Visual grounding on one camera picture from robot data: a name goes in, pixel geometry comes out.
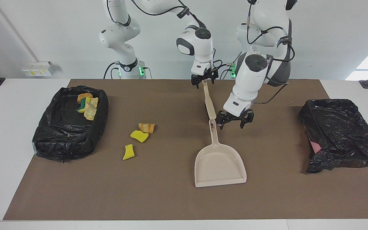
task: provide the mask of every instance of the dustpan handle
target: dustpan handle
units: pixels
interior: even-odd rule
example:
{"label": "dustpan handle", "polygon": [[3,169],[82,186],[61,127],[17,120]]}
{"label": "dustpan handle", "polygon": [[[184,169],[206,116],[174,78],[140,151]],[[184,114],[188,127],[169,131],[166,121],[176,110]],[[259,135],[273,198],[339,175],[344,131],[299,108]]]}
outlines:
{"label": "dustpan handle", "polygon": [[207,113],[209,119],[216,119],[217,114],[215,113],[214,104],[212,104],[211,97],[209,96],[208,84],[206,80],[203,80],[203,89],[205,95],[205,106],[207,108]]}
{"label": "dustpan handle", "polygon": [[210,133],[211,133],[212,144],[219,144],[218,134],[217,134],[217,124],[214,119],[210,119],[209,123],[210,123]]}

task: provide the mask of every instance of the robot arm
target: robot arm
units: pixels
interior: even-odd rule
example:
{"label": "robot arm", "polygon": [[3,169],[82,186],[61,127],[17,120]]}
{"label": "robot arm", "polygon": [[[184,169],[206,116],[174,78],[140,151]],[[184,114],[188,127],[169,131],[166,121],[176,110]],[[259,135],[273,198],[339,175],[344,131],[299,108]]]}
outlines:
{"label": "robot arm", "polygon": [[252,122],[250,109],[263,83],[272,86],[287,84],[290,74],[290,53],[292,42],[291,22],[286,14],[285,3],[291,0],[261,0],[255,4],[254,22],[241,25],[237,37],[244,54],[240,56],[235,85],[224,104],[227,112],[220,111],[217,124],[223,125],[231,120],[241,120],[241,128]]}
{"label": "robot arm", "polygon": [[176,14],[187,23],[186,29],[176,40],[178,50],[185,55],[194,56],[191,72],[204,75],[211,70],[213,57],[213,41],[209,30],[200,22],[187,6],[177,8],[177,0],[140,0],[140,4],[154,14],[169,12]]}
{"label": "robot arm", "polygon": [[142,77],[141,62],[134,52],[134,48],[125,42],[140,33],[140,26],[135,19],[127,13],[124,0],[103,0],[106,15],[113,25],[108,26],[99,34],[101,43],[117,52],[120,64],[121,77],[126,79],[139,79]]}

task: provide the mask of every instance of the green indicator light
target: green indicator light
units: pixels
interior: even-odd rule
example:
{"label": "green indicator light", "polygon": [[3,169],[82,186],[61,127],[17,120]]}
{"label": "green indicator light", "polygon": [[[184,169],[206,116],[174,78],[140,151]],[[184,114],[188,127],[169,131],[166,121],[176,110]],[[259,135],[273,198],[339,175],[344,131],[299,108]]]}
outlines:
{"label": "green indicator light", "polygon": [[235,76],[236,66],[235,66],[235,65],[233,65],[232,67],[233,67],[233,69],[231,70],[231,77],[232,77],[232,78],[235,78],[235,77],[236,77],[236,76]]}
{"label": "green indicator light", "polygon": [[141,76],[144,76],[146,73],[144,72],[143,68],[142,67],[139,67],[139,69],[140,69],[140,75]]}

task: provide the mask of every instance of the electrical outlet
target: electrical outlet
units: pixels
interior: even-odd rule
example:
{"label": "electrical outlet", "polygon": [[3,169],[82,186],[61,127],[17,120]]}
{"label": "electrical outlet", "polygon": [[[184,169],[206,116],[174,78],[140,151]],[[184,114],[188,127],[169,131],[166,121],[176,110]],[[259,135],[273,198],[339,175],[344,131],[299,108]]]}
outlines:
{"label": "electrical outlet", "polygon": [[22,68],[22,71],[28,77],[52,77],[55,73],[55,69],[50,61],[26,62],[25,64],[27,65]]}

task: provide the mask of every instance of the black trash bag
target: black trash bag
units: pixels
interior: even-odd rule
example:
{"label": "black trash bag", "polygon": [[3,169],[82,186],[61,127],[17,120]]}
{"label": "black trash bag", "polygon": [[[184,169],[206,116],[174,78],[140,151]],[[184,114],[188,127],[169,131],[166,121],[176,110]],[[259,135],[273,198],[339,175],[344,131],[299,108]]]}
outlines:
{"label": "black trash bag", "polygon": [[311,144],[306,172],[368,166],[368,124],[351,100],[308,100],[299,118]]}
{"label": "black trash bag", "polygon": [[[80,107],[77,97],[81,93],[99,98],[93,121],[76,111]],[[61,88],[36,128],[32,139],[35,154],[62,162],[91,154],[105,130],[108,110],[109,102],[103,90],[87,86]]]}

